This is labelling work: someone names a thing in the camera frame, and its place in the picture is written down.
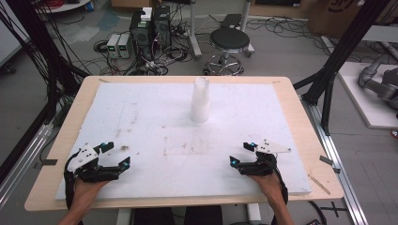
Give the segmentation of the white foam board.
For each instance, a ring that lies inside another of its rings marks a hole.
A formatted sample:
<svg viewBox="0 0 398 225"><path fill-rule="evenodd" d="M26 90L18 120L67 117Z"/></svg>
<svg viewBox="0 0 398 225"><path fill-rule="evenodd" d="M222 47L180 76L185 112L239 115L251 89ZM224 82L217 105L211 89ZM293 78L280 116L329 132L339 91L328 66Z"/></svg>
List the white foam board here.
<svg viewBox="0 0 398 225"><path fill-rule="evenodd" d="M312 188L272 84L212 83L209 117L191 120L191 83L103 82L82 123L72 152L113 143L99 158L130 168L100 193L102 199L243 196L258 186L229 164L254 161L244 143L284 146L277 165L293 195Z"/></svg>

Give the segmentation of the cardboard box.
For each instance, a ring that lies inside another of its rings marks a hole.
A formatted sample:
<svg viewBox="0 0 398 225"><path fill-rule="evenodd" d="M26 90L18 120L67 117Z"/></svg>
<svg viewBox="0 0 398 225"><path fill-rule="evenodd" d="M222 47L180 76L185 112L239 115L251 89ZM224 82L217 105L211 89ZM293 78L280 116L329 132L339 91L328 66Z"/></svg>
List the cardboard box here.
<svg viewBox="0 0 398 225"><path fill-rule="evenodd" d="M367 0L317 0L307 21L307 28L315 37L341 38L354 28L363 28L365 20L375 12L371 10L366 17L354 26L351 23L359 14Z"/></svg>

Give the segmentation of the white platform board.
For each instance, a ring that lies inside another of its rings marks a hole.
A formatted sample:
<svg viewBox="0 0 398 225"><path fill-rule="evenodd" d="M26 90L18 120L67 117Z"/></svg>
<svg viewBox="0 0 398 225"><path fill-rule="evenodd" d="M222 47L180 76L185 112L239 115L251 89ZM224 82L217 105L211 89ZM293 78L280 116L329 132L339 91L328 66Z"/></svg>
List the white platform board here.
<svg viewBox="0 0 398 225"><path fill-rule="evenodd" d="M339 78L353 100L368 128L398 128L397 111L390 108L376 93L358 85L360 73L367 63L346 62L339 71Z"/></svg>

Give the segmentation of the stack of clear plastic cups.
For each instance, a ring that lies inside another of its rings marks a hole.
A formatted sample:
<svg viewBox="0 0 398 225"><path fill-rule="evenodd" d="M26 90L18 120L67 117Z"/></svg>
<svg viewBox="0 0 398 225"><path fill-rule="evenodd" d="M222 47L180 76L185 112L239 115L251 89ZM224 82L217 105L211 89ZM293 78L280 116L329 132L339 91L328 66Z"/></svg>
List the stack of clear plastic cups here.
<svg viewBox="0 0 398 225"><path fill-rule="evenodd" d="M209 79L196 77L191 98L191 120L204 123L209 117Z"/></svg>

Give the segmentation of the person's black trousers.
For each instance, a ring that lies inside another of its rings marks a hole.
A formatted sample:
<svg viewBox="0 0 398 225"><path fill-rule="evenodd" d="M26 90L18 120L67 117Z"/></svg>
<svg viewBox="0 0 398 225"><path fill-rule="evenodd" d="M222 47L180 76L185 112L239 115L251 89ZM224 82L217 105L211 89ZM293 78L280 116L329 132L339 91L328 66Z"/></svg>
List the person's black trousers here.
<svg viewBox="0 0 398 225"><path fill-rule="evenodd" d="M137 208L133 214L133 225L223 225L222 208L218 205L188 206L183 216L178 216L171 207Z"/></svg>

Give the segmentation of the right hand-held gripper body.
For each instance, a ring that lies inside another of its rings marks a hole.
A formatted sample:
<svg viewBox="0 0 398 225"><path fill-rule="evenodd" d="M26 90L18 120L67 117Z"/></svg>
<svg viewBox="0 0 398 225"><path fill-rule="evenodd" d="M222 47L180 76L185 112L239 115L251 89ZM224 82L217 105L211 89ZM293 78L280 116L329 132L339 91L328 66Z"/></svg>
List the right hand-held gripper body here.
<svg viewBox="0 0 398 225"><path fill-rule="evenodd" d="M242 175L267 176L277 169L276 155L279 153L290 152L290 147L263 140L262 142L257 143L257 148L254 151L256 161L240 162L237 170Z"/></svg>

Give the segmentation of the person's right hand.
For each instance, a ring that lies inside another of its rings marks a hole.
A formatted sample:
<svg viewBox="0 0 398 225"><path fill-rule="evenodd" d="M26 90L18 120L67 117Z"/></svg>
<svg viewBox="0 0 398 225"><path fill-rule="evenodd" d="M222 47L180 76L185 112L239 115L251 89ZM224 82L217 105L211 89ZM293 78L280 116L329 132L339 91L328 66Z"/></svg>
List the person's right hand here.
<svg viewBox="0 0 398 225"><path fill-rule="evenodd" d="M275 173L267 176L250 175L250 178L257 183L271 206L284 205L282 187Z"/></svg>

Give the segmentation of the black computer tower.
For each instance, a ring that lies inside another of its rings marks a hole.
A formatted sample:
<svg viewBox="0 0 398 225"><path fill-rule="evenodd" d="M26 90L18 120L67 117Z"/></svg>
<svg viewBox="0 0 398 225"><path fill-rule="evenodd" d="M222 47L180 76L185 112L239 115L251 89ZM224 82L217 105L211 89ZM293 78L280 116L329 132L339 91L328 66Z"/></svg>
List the black computer tower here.
<svg viewBox="0 0 398 225"><path fill-rule="evenodd" d="M130 34L136 56L152 61L153 23L144 21L142 16L145 16L145 12L141 8L134 11L130 21Z"/></svg>
<svg viewBox="0 0 398 225"><path fill-rule="evenodd" d="M153 22L156 40L162 48L171 46L170 7L159 6L155 8Z"/></svg>

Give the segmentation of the person's left hand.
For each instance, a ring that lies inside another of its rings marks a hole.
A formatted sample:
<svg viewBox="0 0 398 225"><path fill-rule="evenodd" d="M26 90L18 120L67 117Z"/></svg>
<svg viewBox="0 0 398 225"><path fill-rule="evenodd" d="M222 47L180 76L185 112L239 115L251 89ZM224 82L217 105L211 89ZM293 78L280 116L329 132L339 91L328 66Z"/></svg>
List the person's left hand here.
<svg viewBox="0 0 398 225"><path fill-rule="evenodd" d="M85 203L91 204L96 200L101 189L108 184L108 181L98 183L86 183L82 179L78 178L75 181L74 189L74 203Z"/></svg>

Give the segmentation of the black metal frame post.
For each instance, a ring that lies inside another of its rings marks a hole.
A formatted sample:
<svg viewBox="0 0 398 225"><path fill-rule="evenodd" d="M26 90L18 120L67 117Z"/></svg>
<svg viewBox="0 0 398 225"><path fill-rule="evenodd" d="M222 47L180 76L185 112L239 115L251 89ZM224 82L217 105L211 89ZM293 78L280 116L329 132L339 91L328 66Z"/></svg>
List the black metal frame post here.
<svg viewBox="0 0 398 225"><path fill-rule="evenodd" d="M316 106L321 95L324 95L321 114L321 128L329 136L329 115L332 101L334 80L348 56L355 50L369 31L377 17L388 5L390 0L365 0L360 12L348 26L337 47L329 56L323 67L315 74L293 84L295 90L310 85L309 90L301 97L304 102Z"/></svg>
<svg viewBox="0 0 398 225"><path fill-rule="evenodd" d="M23 148L28 145L34 133L42 124L47 125L55 116L56 103L61 98L75 97L81 86L80 80L89 76L89 73L75 67L70 58L65 58L58 50L43 20L38 15L38 9L33 0L6 0L6 3L24 28L23 34L26 35L27 40L24 40L15 30L15 27L19 28L19 26L8 16L1 3L0 21L21 44L47 84L47 103L0 166L0 185L9 177L11 170L24 152Z"/></svg>

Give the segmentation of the aluminium rail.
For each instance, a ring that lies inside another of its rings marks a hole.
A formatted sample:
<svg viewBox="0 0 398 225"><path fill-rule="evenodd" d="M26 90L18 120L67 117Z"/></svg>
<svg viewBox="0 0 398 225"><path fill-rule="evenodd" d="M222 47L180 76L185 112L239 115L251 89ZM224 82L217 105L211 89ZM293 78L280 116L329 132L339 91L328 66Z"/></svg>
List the aluminium rail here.
<svg viewBox="0 0 398 225"><path fill-rule="evenodd" d="M19 185L27 170L37 157L39 151L47 142L54 129L53 124L41 125L22 148L22 155L17 159L9 174L0 185L0 210L4 208L9 197Z"/></svg>
<svg viewBox="0 0 398 225"><path fill-rule="evenodd" d="M348 175L344 169L344 164L340 159L337 148L333 142L333 139L327 132L321 127L321 112L317 106L310 105L305 101L301 101L304 110L308 114L310 120L313 123L315 133L320 140L324 151L331 162L331 167L344 191L344 204L347 208L348 214L351 218L353 225L369 225L366 216L360 206L360 202L356 196L355 190L353 189Z"/></svg>

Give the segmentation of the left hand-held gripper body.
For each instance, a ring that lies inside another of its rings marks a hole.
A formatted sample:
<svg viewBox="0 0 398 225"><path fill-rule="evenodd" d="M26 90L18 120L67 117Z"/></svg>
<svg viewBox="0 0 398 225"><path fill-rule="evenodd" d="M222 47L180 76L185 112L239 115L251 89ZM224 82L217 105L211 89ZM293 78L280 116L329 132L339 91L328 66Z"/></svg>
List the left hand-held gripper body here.
<svg viewBox="0 0 398 225"><path fill-rule="evenodd" d="M100 153L97 154L94 147L86 143L67 160L64 170L65 182L71 184L77 177L86 183L117 180L121 174L118 166L100 166L99 156Z"/></svg>

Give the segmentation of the thin wooden stick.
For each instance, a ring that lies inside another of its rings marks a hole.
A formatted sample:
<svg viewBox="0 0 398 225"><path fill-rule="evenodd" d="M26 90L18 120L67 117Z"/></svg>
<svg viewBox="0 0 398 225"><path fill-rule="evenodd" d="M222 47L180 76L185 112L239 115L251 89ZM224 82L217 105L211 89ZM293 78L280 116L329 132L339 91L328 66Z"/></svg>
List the thin wooden stick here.
<svg viewBox="0 0 398 225"><path fill-rule="evenodd" d="M328 195L331 194L331 192L319 181L317 180L314 176L312 176L311 174L308 174L309 178L315 183L317 184L325 193L327 193Z"/></svg>

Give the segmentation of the black round stool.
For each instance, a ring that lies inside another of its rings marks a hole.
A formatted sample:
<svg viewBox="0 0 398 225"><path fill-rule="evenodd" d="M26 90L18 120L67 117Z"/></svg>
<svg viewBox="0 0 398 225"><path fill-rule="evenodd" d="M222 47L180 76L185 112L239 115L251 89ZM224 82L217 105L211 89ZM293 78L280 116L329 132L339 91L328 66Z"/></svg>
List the black round stool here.
<svg viewBox="0 0 398 225"><path fill-rule="evenodd" d="M250 38L236 28L219 28L209 37L210 45L220 51L212 55L205 63L205 75L237 76L244 72L240 60L234 53L242 53L249 48Z"/></svg>

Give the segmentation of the grey bench power supply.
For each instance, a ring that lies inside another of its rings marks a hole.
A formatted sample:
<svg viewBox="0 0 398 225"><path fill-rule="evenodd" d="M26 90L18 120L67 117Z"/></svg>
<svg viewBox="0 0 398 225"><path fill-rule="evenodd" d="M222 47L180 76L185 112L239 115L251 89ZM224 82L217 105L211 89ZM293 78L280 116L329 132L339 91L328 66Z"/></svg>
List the grey bench power supply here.
<svg viewBox="0 0 398 225"><path fill-rule="evenodd" d="M107 50L110 58L119 58L120 53L118 49L118 41L120 35L112 35L107 42Z"/></svg>
<svg viewBox="0 0 398 225"><path fill-rule="evenodd" d="M131 55L131 40L128 34L122 34L118 41L118 49L121 58L130 58Z"/></svg>

